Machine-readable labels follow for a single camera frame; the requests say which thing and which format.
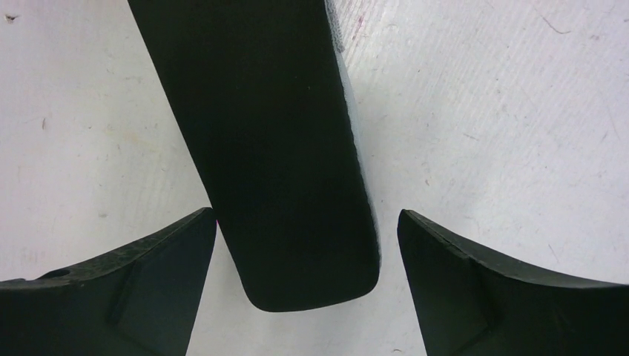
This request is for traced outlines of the black grey umbrella case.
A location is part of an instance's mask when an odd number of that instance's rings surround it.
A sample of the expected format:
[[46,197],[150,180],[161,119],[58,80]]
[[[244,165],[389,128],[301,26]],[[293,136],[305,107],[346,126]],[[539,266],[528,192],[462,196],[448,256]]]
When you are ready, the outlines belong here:
[[370,293],[381,255],[324,1],[131,1],[244,291]]

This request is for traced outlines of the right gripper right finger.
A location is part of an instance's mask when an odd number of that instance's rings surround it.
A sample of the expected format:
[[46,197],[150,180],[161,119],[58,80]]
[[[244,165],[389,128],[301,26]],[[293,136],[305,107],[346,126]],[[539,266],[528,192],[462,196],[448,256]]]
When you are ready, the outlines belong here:
[[411,210],[398,242],[428,355],[626,355],[628,287],[510,257]]

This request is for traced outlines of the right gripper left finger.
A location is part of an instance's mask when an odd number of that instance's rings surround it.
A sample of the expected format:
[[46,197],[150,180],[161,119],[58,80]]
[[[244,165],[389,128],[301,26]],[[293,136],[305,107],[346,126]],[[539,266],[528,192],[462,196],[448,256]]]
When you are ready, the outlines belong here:
[[1,283],[3,355],[184,355],[214,247],[210,208],[34,280]]

